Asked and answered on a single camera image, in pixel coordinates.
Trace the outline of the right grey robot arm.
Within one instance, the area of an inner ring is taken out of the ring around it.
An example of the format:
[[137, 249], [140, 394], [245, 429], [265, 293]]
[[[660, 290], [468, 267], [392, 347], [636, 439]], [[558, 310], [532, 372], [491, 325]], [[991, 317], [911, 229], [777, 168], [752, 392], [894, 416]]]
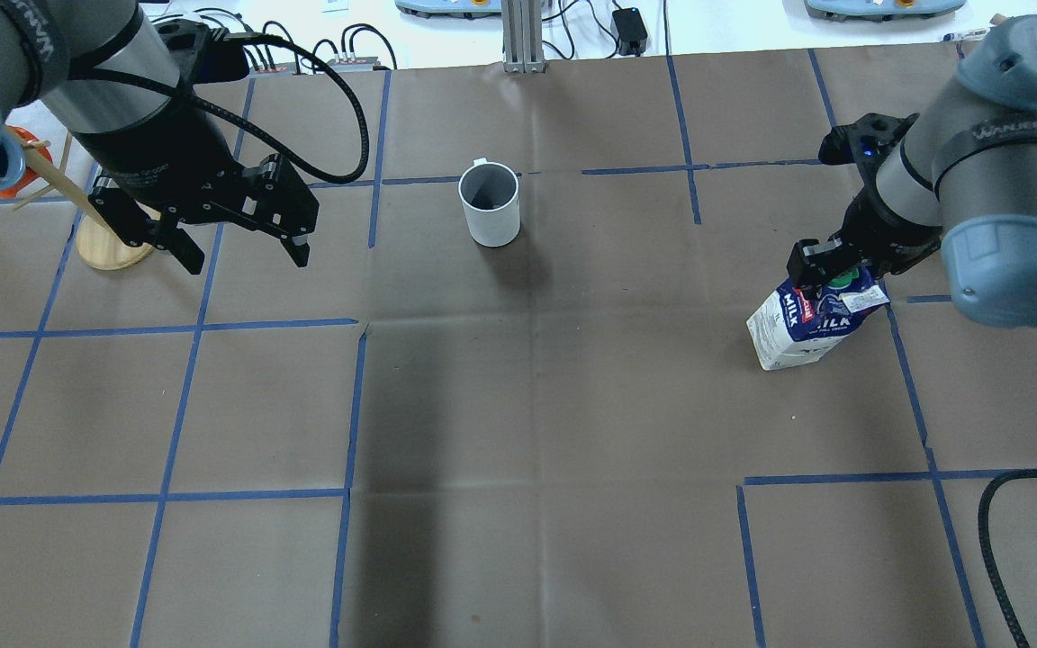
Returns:
[[966, 319], [1037, 328], [1037, 15], [994, 26], [921, 113], [832, 128], [818, 158], [863, 185], [835, 234], [795, 243], [795, 287], [816, 295], [857, 266], [900, 275], [938, 253]]

